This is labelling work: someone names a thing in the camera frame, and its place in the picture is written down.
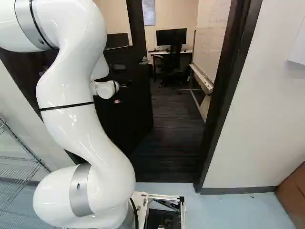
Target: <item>white robotic arm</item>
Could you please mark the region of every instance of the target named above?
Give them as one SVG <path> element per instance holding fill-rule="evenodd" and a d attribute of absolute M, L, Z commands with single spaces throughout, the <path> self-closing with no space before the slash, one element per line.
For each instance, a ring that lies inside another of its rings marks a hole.
<path fill-rule="evenodd" d="M 58 227 L 120 227 L 130 208 L 135 174 L 105 134 L 93 104 L 91 80 L 109 73 L 102 53 L 106 26 L 98 7 L 92 0 L 0 3 L 0 47 L 16 52 L 59 47 L 37 84 L 37 101 L 55 141 L 89 162 L 47 175 L 34 194 L 35 212 Z M 108 98 L 112 93 L 103 92 L 111 87 L 105 83 L 96 91 Z"/>

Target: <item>gray carpet floor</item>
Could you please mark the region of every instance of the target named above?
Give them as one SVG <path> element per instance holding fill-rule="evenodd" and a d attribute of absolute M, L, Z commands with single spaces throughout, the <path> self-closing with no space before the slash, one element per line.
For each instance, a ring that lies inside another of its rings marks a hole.
<path fill-rule="evenodd" d="M 151 93 L 153 129 L 130 156 L 136 179 L 193 182 L 204 128 L 195 102 L 189 91 L 178 94 L 159 82 L 151 81 Z"/>

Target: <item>door frame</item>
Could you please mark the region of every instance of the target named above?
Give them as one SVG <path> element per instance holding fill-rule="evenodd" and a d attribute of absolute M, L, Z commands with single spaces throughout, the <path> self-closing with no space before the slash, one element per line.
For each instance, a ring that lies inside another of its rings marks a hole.
<path fill-rule="evenodd" d="M 200 192 L 212 161 L 233 99 L 263 0 L 232 0 L 223 48 L 203 131 L 198 177 L 193 186 Z"/>

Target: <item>window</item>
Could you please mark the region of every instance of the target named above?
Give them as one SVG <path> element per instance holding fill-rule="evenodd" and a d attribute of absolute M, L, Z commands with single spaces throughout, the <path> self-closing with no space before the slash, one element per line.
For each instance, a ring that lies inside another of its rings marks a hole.
<path fill-rule="evenodd" d="M 144 25 L 156 25 L 155 0 L 142 0 Z"/>

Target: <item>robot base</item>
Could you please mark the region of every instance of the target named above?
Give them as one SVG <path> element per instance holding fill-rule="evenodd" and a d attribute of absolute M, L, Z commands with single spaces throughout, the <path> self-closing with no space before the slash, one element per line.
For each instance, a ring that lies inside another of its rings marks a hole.
<path fill-rule="evenodd" d="M 185 229 L 184 197 L 134 192 L 132 199 L 139 229 Z"/>

